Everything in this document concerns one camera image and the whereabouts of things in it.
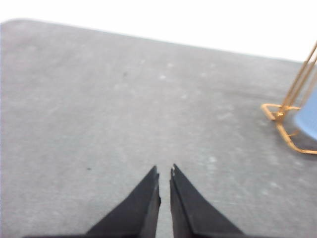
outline white wall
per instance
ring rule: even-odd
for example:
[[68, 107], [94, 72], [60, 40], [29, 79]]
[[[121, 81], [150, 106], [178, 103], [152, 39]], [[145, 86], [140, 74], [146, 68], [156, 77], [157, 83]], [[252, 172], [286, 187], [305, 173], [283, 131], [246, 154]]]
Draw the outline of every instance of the white wall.
[[0, 1], [12, 18], [298, 61], [317, 40], [317, 0]]

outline gold chair leg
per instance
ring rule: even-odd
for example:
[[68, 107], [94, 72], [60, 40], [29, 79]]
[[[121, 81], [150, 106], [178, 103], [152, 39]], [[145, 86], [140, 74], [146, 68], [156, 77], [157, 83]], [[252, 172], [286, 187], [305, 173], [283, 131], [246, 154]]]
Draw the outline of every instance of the gold chair leg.
[[[276, 116], [278, 115], [279, 112], [278, 111], [272, 112], [269, 109], [269, 107], [274, 107], [274, 108], [280, 109], [282, 107], [282, 105], [265, 103], [265, 104], [261, 105], [261, 108], [269, 120], [275, 121], [276, 128], [277, 128], [278, 132], [280, 133], [280, 135], [282, 136], [282, 138], [284, 139], [284, 141], [286, 142], [286, 144], [290, 148], [292, 148], [293, 150], [298, 151], [300, 153], [317, 155], [316, 150], [305, 150], [305, 149], [298, 148], [294, 144], [294, 142], [292, 141], [292, 138], [291, 138], [292, 136], [296, 135], [296, 133], [288, 134], [285, 127], [283, 126], [283, 123], [276, 120]], [[288, 107], [288, 110], [300, 110], [300, 107]]]

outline white background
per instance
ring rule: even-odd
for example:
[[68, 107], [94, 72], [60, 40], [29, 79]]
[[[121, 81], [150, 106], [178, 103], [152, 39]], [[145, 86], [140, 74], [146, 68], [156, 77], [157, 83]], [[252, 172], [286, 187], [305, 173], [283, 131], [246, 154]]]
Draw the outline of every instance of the white background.
[[296, 61], [317, 40], [317, 0], [0, 1], [13, 18]]

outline gray carpet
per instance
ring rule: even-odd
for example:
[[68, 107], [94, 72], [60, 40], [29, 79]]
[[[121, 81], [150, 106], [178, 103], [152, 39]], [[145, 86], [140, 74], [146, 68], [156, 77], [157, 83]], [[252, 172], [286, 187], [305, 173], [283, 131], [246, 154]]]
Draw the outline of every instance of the gray carpet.
[[1, 237], [80, 234], [176, 163], [248, 234], [317, 235], [317, 157], [260, 110], [299, 63], [16, 20], [1, 26]]

